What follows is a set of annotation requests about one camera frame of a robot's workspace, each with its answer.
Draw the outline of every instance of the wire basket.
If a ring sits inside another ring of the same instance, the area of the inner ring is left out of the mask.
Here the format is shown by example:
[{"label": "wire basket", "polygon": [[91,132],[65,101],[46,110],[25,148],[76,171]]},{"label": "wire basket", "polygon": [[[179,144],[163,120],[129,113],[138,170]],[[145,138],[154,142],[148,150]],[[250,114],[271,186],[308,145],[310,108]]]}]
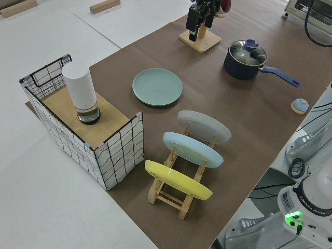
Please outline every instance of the wire basket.
[{"label": "wire basket", "polygon": [[42,101],[65,86],[61,69],[70,61],[72,58],[67,54],[20,79],[20,84],[35,113],[57,145],[92,175],[105,190],[110,190],[144,159],[143,113],[136,114],[93,149]]}]

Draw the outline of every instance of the wooden stand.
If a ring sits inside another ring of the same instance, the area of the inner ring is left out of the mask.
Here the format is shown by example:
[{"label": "wooden stand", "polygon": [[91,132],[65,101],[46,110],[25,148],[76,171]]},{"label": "wooden stand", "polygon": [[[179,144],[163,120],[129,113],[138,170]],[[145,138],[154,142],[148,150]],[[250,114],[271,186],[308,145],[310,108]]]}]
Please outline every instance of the wooden stand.
[{"label": "wooden stand", "polygon": [[38,6],[37,0],[25,0],[21,3],[0,10],[0,13],[4,18],[7,18],[36,6]]},{"label": "wooden stand", "polygon": [[183,32],[179,39],[184,41],[189,46],[195,48],[200,53],[205,53],[211,48],[217,46],[221,42],[221,38],[213,34],[212,32],[206,30],[205,23],[201,24],[198,30],[197,40],[194,42],[189,40],[189,31]]},{"label": "wooden stand", "polygon": [[77,118],[76,109],[66,86],[51,93],[42,99],[42,102],[91,148],[96,149],[129,121],[124,114],[103,97],[97,93],[96,96],[101,116],[97,123],[91,125],[83,124]]},{"label": "wooden stand", "polygon": [[90,12],[92,14],[97,14],[106,9],[112,8],[120,4],[120,0],[106,0],[101,3],[90,6]]},{"label": "wooden stand", "polygon": [[[186,135],[186,136],[189,135],[188,126],[186,127],[184,135]],[[211,148],[213,148],[216,143],[217,143],[217,138],[215,138],[215,140],[213,142],[211,142],[209,144],[209,146]],[[167,160],[164,162],[164,165],[169,168],[172,168],[175,163],[176,158],[177,158],[177,154],[175,153],[175,148],[173,148],[170,155],[168,156]],[[206,167],[206,162],[202,166],[198,167],[197,172],[193,178],[195,181],[197,181],[197,182],[201,181],[205,167]],[[155,178],[154,183],[152,184],[152,186],[150,187],[150,190],[149,190],[148,201],[151,204],[155,204],[156,200],[159,199],[159,200],[175,207],[176,209],[179,209],[179,213],[178,213],[177,217],[179,219],[183,220],[190,208],[191,202],[193,200],[193,195],[186,195],[184,201],[181,201],[178,198],[162,191],[161,189],[162,189],[163,185],[164,185],[164,182]]]}]

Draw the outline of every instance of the green light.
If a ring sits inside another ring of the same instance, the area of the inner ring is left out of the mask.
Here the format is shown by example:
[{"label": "green light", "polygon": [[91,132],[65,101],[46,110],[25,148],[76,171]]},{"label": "green light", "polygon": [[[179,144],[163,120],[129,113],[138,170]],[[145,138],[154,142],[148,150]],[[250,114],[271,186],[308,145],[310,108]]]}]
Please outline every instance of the green light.
[{"label": "green light", "polygon": [[302,216],[302,212],[300,211],[295,211],[295,212],[292,212],[290,214],[286,214],[285,215],[285,219],[288,219],[288,218],[292,218],[294,216]]}]

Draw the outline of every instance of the toaster oven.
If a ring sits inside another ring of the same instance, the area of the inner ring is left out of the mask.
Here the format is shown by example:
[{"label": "toaster oven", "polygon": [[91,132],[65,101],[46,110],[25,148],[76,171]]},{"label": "toaster oven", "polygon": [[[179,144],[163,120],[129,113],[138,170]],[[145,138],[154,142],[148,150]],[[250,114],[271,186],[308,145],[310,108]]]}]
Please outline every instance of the toaster oven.
[{"label": "toaster oven", "polygon": [[[302,21],[313,0],[289,0],[285,12]],[[332,0],[314,0],[308,24],[332,36]]]}]

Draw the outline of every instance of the white cylinder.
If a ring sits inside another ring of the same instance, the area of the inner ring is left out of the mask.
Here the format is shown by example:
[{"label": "white cylinder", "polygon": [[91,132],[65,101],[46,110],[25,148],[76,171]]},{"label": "white cylinder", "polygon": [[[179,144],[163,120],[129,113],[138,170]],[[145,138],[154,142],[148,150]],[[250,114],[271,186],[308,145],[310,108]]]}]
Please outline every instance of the white cylinder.
[{"label": "white cylinder", "polygon": [[69,62],[62,67],[62,76],[78,119],[87,125],[97,122],[100,110],[89,68],[80,62]]},{"label": "white cylinder", "polygon": [[97,98],[87,66],[80,62],[69,62],[62,67],[62,75],[77,109],[87,110],[96,104]]}]

